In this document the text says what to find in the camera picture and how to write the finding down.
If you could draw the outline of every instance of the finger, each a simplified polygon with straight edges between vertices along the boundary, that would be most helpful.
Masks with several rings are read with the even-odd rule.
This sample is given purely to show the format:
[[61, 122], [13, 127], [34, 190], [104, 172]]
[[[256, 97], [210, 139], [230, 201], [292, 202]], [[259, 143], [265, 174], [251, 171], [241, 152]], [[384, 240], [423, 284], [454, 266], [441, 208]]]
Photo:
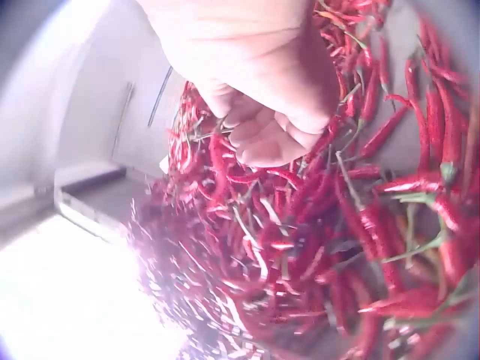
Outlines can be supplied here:
[[228, 114], [235, 98], [239, 96], [239, 92], [233, 87], [217, 80], [193, 83], [210, 110], [219, 119], [224, 118]]
[[262, 130], [270, 122], [274, 121], [274, 111], [262, 107], [261, 110], [255, 115], [253, 119], [244, 120], [242, 123], [237, 125], [231, 132], [228, 139], [233, 146], [240, 146], [251, 141], [255, 141], [257, 136], [262, 133]]
[[334, 114], [339, 97], [335, 68], [320, 35], [308, 28], [274, 49], [269, 35], [254, 43], [251, 39], [244, 42], [242, 45], [253, 52], [251, 59], [238, 63], [235, 73], [222, 78], [259, 103], [287, 115], [299, 130], [320, 133]]
[[237, 159], [250, 166], [276, 167], [303, 156], [306, 152], [307, 150], [276, 122], [271, 122], [254, 141], [238, 148]]
[[233, 128], [246, 120], [251, 120], [263, 107], [251, 97], [243, 95], [234, 101], [232, 109], [225, 118], [224, 125]]

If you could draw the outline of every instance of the chili pepper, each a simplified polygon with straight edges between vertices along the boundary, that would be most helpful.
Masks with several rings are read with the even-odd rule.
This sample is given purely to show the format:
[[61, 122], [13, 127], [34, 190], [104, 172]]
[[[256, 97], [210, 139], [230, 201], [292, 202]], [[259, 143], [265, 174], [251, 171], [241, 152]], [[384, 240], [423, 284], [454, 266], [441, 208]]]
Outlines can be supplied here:
[[420, 335], [419, 340], [408, 353], [408, 360], [423, 360], [444, 342], [445, 338], [453, 331], [451, 324], [436, 324]]
[[261, 177], [263, 174], [265, 174], [265, 171], [263, 170], [259, 170], [252, 174], [241, 175], [241, 176], [227, 174], [227, 179], [230, 180], [231, 182], [235, 182], [238, 184], [251, 184], [252, 182], [257, 180], [259, 177]]
[[338, 199], [340, 208], [345, 215], [345, 220], [347, 222], [348, 228], [357, 237], [360, 244], [362, 245], [362, 248], [367, 256], [367, 260], [374, 260], [377, 257], [377, 251], [375, 249], [373, 239], [371, 238], [367, 230], [363, 227], [360, 218], [356, 214], [355, 207], [344, 195], [345, 181], [342, 179], [342, 177], [340, 177], [340, 175], [338, 175], [335, 176], [334, 184], [335, 195]]
[[291, 172], [288, 172], [287, 170], [283, 170], [283, 169], [279, 169], [279, 168], [275, 168], [275, 169], [270, 168], [270, 169], [267, 169], [266, 172], [268, 174], [278, 175], [279, 177], [288, 180], [288, 182], [292, 185], [292, 187], [295, 190], [299, 189], [303, 184], [303, 180], [300, 179], [297, 176], [297, 174], [292, 174]]
[[[402, 233], [397, 226], [397, 221], [393, 218], [393, 216], [386, 216], [386, 227], [387, 231], [390, 234], [390, 243], [392, 244], [392, 248], [394, 249], [396, 254], [403, 254], [406, 249], [405, 240], [402, 237]], [[407, 268], [407, 271], [411, 273], [413, 276], [435, 283], [437, 282], [437, 275], [435, 269], [430, 266], [430, 263], [423, 261], [423, 258], [420, 258], [418, 255], [412, 256], [411, 258], [411, 266]]]
[[429, 48], [432, 49], [432, 56], [435, 59], [435, 61], [439, 63], [441, 61], [441, 56], [440, 56], [440, 45], [439, 45], [439, 39], [438, 39], [437, 33], [430, 24], [427, 24], [427, 32], [428, 32], [428, 38], [430, 40]]
[[393, 131], [403, 119], [408, 111], [408, 107], [404, 106], [392, 117], [383, 124], [383, 126], [377, 131], [377, 133], [364, 145], [360, 150], [359, 156], [363, 158], [369, 158], [375, 155], [375, 153], [384, 145], [387, 139], [392, 135]]
[[372, 63], [372, 74], [368, 83], [367, 91], [365, 93], [365, 100], [360, 113], [358, 128], [361, 129], [365, 124], [372, 121], [377, 108], [378, 89], [379, 89], [379, 73], [378, 64], [376, 61]]
[[[360, 217], [360, 221], [363, 224], [363, 227], [368, 231], [371, 238], [373, 239], [373, 243], [375, 244], [376, 252], [379, 257], [386, 258], [391, 256], [392, 249], [390, 248], [389, 244], [387, 243], [388, 235], [386, 231], [386, 227], [382, 222], [381, 217], [381, 209], [376, 204], [369, 204], [365, 206], [361, 203], [360, 198], [356, 194], [353, 185], [348, 177], [347, 171], [345, 166], [343, 165], [342, 158], [340, 156], [340, 152], [336, 153], [338, 159], [338, 165], [342, 174], [344, 175], [345, 182], [347, 184], [348, 190], [350, 191], [350, 195], [352, 196], [355, 206], [358, 210], [358, 214]], [[389, 263], [383, 263], [382, 270], [385, 277], [385, 283], [387, 285], [389, 293], [398, 293], [402, 291], [403, 284], [398, 273], [398, 270], [395, 266], [385, 266]]]
[[406, 175], [374, 187], [377, 192], [437, 192], [444, 188], [439, 171]]
[[419, 93], [417, 84], [417, 65], [414, 63], [415, 54], [408, 57], [405, 63], [405, 81], [407, 83], [408, 99], [417, 117], [420, 138], [420, 159], [418, 171], [426, 171], [430, 162], [430, 137], [427, 122], [419, 105]]
[[437, 85], [445, 112], [445, 134], [440, 170], [444, 181], [449, 184], [453, 181], [456, 171], [460, 166], [462, 157], [462, 139], [458, 126], [454, 119], [454, 103], [449, 96], [444, 83], [436, 78], [433, 81]]
[[[360, 306], [366, 306], [373, 300], [370, 290], [365, 285], [363, 279], [353, 270], [346, 270], [345, 276], [349, 285], [352, 287]], [[356, 344], [347, 351], [343, 359], [369, 359], [380, 336], [382, 321], [379, 316], [364, 313], [361, 316], [362, 329], [357, 337]]]
[[382, 174], [382, 169], [377, 165], [366, 165], [361, 168], [356, 168], [348, 171], [348, 176], [351, 179], [371, 179], [378, 178]]
[[475, 100], [470, 105], [470, 124], [468, 126], [467, 142], [465, 144], [465, 159], [463, 162], [463, 182], [462, 182], [462, 198], [465, 198], [470, 185], [472, 172], [475, 161], [478, 162], [479, 151], [479, 108]]
[[435, 84], [430, 83], [425, 93], [427, 99], [427, 123], [432, 145], [432, 156], [436, 166], [442, 161], [444, 146], [444, 109]]
[[443, 78], [454, 84], [464, 85], [464, 84], [467, 84], [468, 82], [467, 79], [462, 74], [437, 66], [432, 61], [430, 61], [427, 66], [425, 60], [422, 60], [422, 65], [425, 69], [429, 68], [434, 76]]
[[408, 99], [404, 98], [401, 95], [387, 94], [384, 97], [384, 101], [387, 101], [387, 100], [395, 100], [395, 101], [400, 102], [402, 105], [408, 106], [409, 108], [412, 107], [412, 104], [410, 103], [410, 101]]
[[401, 195], [398, 198], [401, 202], [416, 202], [427, 204], [444, 221], [446, 226], [454, 233], [468, 234], [471, 229], [470, 223], [460, 212], [460, 209], [450, 200], [445, 193], [428, 194], [419, 192], [410, 195]]
[[379, 316], [430, 317], [439, 307], [438, 288], [422, 286], [405, 290], [388, 299], [379, 300], [363, 307], [360, 313], [373, 312]]
[[385, 91], [386, 94], [390, 93], [390, 73], [388, 69], [388, 48], [387, 42], [382, 35], [379, 35], [380, 40], [380, 84], [382, 85], [382, 89]]

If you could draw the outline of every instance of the green stem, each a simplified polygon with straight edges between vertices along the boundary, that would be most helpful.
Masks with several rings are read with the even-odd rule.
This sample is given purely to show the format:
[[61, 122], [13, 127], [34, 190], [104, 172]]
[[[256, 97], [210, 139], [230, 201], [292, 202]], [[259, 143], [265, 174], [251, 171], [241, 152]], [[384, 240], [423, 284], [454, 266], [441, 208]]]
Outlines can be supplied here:
[[[229, 134], [233, 131], [233, 129], [221, 129], [219, 130], [219, 133], [220, 134]], [[206, 134], [203, 134], [203, 135], [200, 135], [200, 136], [197, 136], [197, 137], [191, 137], [190, 138], [190, 141], [193, 141], [193, 142], [197, 142], [197, 141], [200, 141], [200, 140], [203, 140], [203, 139], [206, 139], [206, 138], [209, 138], [211, 137], [213, 134], [215, 134], [215, 132], [208, 132]]]
[[364, 124], [365, 124], [365, 121], [364, 121], [362, 118], [360, 118], [360, 119], [359, 119], [359, 122], [358, 122], [358, 124], [357, 124], [357, 129], [355, 130], [355, 133], [354, 133], [353, 136], [350, 138], [350, 140], [348, 140], [347, 144], [343, 147], [343, 149], [340, 150], [340, 152], [345, 151], [346, 149], [348, 149], [348, 147], [349, 147], [350, 145], [353, 144], [353, 142], [354, 142], [354, 141], [358, 138], [358, 136], [360, 135], [360, 132], [361, 132], [361, 130], [363, 129]]
[[354, 93], [357, 92], [357, 90], [360, 88], [361, 84], [356, 84], [355, 87], [350, 90], [350, 92], [347, 94], [347, 96], [345, 96], [343, 98], [342, 101], [340, 101], [340, 104], [345, 104], [347, 102], [347, 100], [350, 98], [350, 96], [352, 96]]
[[345, 168], [345, 165], [343, 163], [341, 154], [342, 154], [341, 151], [336, 152], [336, 158], [338, 160], [338, 166], [340, 166], [340, 171], [342, 172], [343, 178], [345, 179], [345, 182], [347, 183], [347, 187], [348, 187], [348, 191], [350, 192], [350, 196], [353, 198], [353, 201], [354, 201], [357, 209], [360, 210], [364, 207], [363, 203], [360, 200], [360, 197], [359, 197], [358, 193], [355, 191], [352, 180], [348, 176], [348, 172], [347, 172], [347, 169]]
[[247, 226], [243, 222], [243, 219], [240, 216], [239, 210], [236, 206], [233, 207], [233, 212], [235, 213], [235, 218], [240, 224], [240, 227], [242, 228], [243, 232], [247, 237], [250, 239], [250, 242], [252, 243], [253, 246], [255, 246], [257, 249], [260, 249], [260, 246], [257, 243], [257, 240], [253, 237], [252, 233], [248, 230]]
[[359, 44], [360, 47], [361, 47], [363, 50], [368, 49], [368, 46], [366, 46], [364, 43], [362, 43], [360, 40], [358, 40], [352, 33], [350, 33], [350, 32], [347, 31], [347, 30], [344, 30], [344, 33], [345, 33], [346, 35], [348, 35], [349, 37], [351, 37], [353, 40], [355, 40], [355, 42], [356, 42], [357, 44]]
[[385, 264], [385, 263], [390, 263], [392, 261], [405, 259], [406, 257], [410, 257], [410, 256], [413, 256], [413, 255], [416, 255], [416, 254], [420, 254], [420, 253], [424, 252], [425, 250], [438, 248], [445, 241], [448, 241], [447, 234], [445, 232], [440, 231], [438, 233], [438, 235], [432, 241], [430, 241], [429, 243], [427, 243], [425, 245], [422, 245], [422, 246], [419, 246], [416, 249], [408, 251], [404, 254], [393, 256], [393, 257], [388, 258], [388, 259], [382, 259], [382, 263]]

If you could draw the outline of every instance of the chili stem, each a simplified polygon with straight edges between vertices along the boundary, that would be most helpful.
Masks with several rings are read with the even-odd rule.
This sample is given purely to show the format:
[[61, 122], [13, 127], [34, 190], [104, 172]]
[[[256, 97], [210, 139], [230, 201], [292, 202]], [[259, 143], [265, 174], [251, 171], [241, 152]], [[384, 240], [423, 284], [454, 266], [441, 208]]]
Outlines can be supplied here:
[[440, 247], [445, 241], [448, 241], [448, 237], [446, 236], [446, 233], [440, 231], [438, 233], [438, 235], [430, 242], [426, 243], [425, 245], [421, 245], [419, 247], [417, 247], [416, 249], [414, 250], [411, 250], [411, 251], [408, 251], [404, 254], [400, 254], [400, 255], [397, 255], [397, 256], [393, 256], [391, 258], [388, 258], [388, 259], [382, 259], [382, 263], [385, 264], [385, 263], [390, 263], [392, 261], [397, 261], [397, 260], [401, 260], [401, 259], [405, 259], [407, 257], [411, 257], [413, 255], [416, 255], [416, 254], [420, 254], [422, 252], [424, 252], [425, 250], [427, 249], [433, 249], [433, 248], [438, 248]]
[[343, 178], [345, 179], [345, 183], [347, 183], [348, 191], [350, 192], [350, 196], [352, 197], [352, 199], [355, 203], [355, 206], [357, 207], [357, 209], [361, 209], [361, 208], [363, 208], [362, 201], [360, 200], [360, 197], [359, 197], [358, 193], [355, 191], [355, 188], [353, 187], [352, 180], [348, 176], [348, 172], [347, 172], [347, 169], [345, 168], [345, 165], [343, 163], [341, 154], [342, 154], [341, 151], [336, 152], [336, 158], [338, 160], [338, 166], [340, 166], [340, 171], [343, 174]]

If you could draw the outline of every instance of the red pepper skin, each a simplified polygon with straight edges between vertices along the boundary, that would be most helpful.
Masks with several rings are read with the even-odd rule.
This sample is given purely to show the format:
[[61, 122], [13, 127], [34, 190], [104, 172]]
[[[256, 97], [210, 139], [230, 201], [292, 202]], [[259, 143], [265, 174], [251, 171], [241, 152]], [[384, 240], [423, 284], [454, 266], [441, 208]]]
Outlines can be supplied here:
[[412, 103], [410, 102], [410, 100], [408, 100], [408, 99], [406, 99], [403, 96], [398, 95], [398, 94], [387, 94], [387, 95], [385, 95], [384, 101], [387, 101], [387, 100], [395, 100], [395, 101], [398, 101], [399, 103], [401, 103], [402, 105], [408, 106], [409, 108], [412, 107]]
[[464, 244], [459, 236], [451, 236], [438, 248], [448, 283], [456, 287], [468, 271], [468, 262], [464, 253]]
[[304, 182], [303, 186], [298, 189], [291, 198], [289, 206], [289, 215], [297, 214], [300, 207], [304, 205], [305, 198], [308, 197], [315, 188], [322, 184], [324, 174], [313, 174]]
[[350, 199], [345, 196], [345, 180], [338, 175], [335, 179], [335, 195], [345, 215], [345, 221], [348, 228], [357, 237], [358, 241], [362, 245], [363, 250], [367, 256], [367, 260], [372, 261], [377, 257], [377, 250], [373, 239], [368, 231], [363, 227], [361, 220], [355, 210], [355, 206], [351, 203]]
[[300, 179], [297, 174], [293, 174], [288, 170], [279, 169], [279, 168], [267, 169], [267, 173], [278, 175], [279, 177], [288, 180], [288, 182], [293, 186], [295, 190], [298, 190], [303, 185], [303, 180]]
[[[407, 245], [402, 233], [398, 229], [396, 219], [393, 215], [387, 215], [385, 220], [387, 231], [390, 235], [390, 243], [392, 244], [395, 254], [404, 254], [407, 251]], [[405, 264], [405, 260], [400, 261], [400, 264], [403, 266]], [[418, 255], [412, 256], [411, 267], [407, 268], [406, 270], [417, 279], [421, 279], [429, 283], [435, 283], [438, 279], [435, 269], [432, 266], [429, 266], [429, 264], [423, 261], [423, 259], [421, 259]]]
[[429, 205], [433, 211], [443, 218], [447, 227], [454, 233], [469, 234], [472, 229], [471, 223], [445, 193], [438, 193]]
[[442, 98], [435, 84], [429, 84], [425, 93], [427, 100], [427, 124], [432, 145], [432, 157], [435, 166], [438, 167], [442, 161], [444, 148], [444, 108]]
[[332, 179], [332, 175], [329, 173], [326, 173], [324, 175], [324, 178], [322, 179], [322, 183], [320, 184], [320, 187], [312, 195], [310, 202], [302, 209], [299, 209], [300, 213], [298, 213], [296, 217], [298, 224], [305, 223], [308, 216], [312, 213], [312, 210], [318, 207], [318, 202], [320, 200], [325, 200], [325, 193], [327, 192], [328, 189], [330, 189], [331, 179]]
[[373, 312], [378, 316], [429, 317], [438, 308], [438, 287], [425, 285], [403, 291], [388, 299], [378, 300], [359, 310]]
[[430, 61], [427, 66], [425, 60], [422, 60], [422, 65], [426, 72], [428, 72], [428, 69], [430, 69], [434, 76], [450, 81], [456, 85], [464, 85], [468, 83], [466, 77], [464, 77], [462, 74], [437, 66], [432, 61]]
[[369, 158], [375, 155], [375, 153], [385, 144], [387, 139], [392, 135], [393, 131], [403, 119], [407, 111], [408, 107], [404, 106], [395, 114], [393, 114], [392, 117], [383, 124], [383, 126], [377, 131], [377, 133], [360, 150], [359, 156], [363, 158]]
[[379, 88], [380, 78], [378, 64], [376, 61], [373, 61], [372, 74], [370, 76], [370, 81], [368, 82], [363, 107], [360, 112], [359, 127], [371, 122], [375, 116], [378, 105]]
[[406, 175], [374, 187], [377, 192], [437, 192], [444, 189], [438, 170]]
[[451, 324], [436, 324], [420, 335], [420, 339], [408, 353], [408, 360], [425, 360], [453, 332]]
[[[344, 274], [348, 279], [349, 285], [355, 293], [359, 305], [367, 306], [370, 304], [373, 301], [373, 296], [371, 295], [368, 287], [365, 285], [363, 279], [351, 269], [345, 269]], [[356, 345], [347, 351], [342, 359], [367, 360], [371, 358], [371, 355], [379, 340], [383, 322], [381, 317], [375, 314], [365, 313], [361, 316], [361, 324], [362, 329], [359, 332]]]
[[451, 164], [451, 166], [454, 168], [458, 168], [462, 160], [462, 137], [454, 118], [455, 105], [444, 83], [435, 77], [433, 78], [433, 81], [438, 87], [445, 112], [445, 133], [442, 164]]
[[388, 61], [388, 47], [385, 38], [380, 35], [380, 84], [386, 94], [390, 93], [390, 71]]
[[382, 169], [377, 165], [365, 165], [348, 171], [348, 177], [354, 180], [379, 178]]
[[363, 56], [365, 59], [365, 65], [371, 68], [374, 65], [375, 59], [373, 58], [372, 51], [370, 50], [370, 48], [363, 49]]
[[227, 179], [231, 182], [237, 183], [237, 184], [251, 184], [258, 178], [260, 178], [262, 175], [265, 174], [265, 171], [259, 170], [257, 172], [254, 172], [252, 174], [248, 175], [243, 175], [243, 176], [235, 176], [235, 175], [229, 175], [227, 174]]
[[418, 171], [426, 171], [430, 166], [430, 137], [428, 134], [427, 121], [419, 105], [420, 96], [417, 83], [417, 65], [414, 64], [413, 56], [410, 56], [405, 63], [405, 81], [407, 83], [408, 98], [415, 111], [419, 126], [420, 159]]
[[208, 149], [210, 152], [210, 158], [212, 159], [212, 165], [215, 169], [215, 192], [212, 194], [212, 200], [209, 207], [215, 207], [222, 203], [223, 197], [228, 191], [227, 180], [227, 168], [225, 160], [222, 157], [223, 149], [221, 143], [222, 135], [214, 133], [210, 138], [210, 144]]
[[[359, 215], [363, 226], [370, 233], [375, 243], [378, 256], [382, 259], [387, 259], [393, 256], [393, 249], [391, 249], [389, 244], [390, 237], [384, 226], [381, 211], [379, 206], [370, 204], [360, 210]], [[394, 263], [382, 264], [382, 270], [388, 293], [395, 295], [403, 291], [402, 279], [396, 265]]]

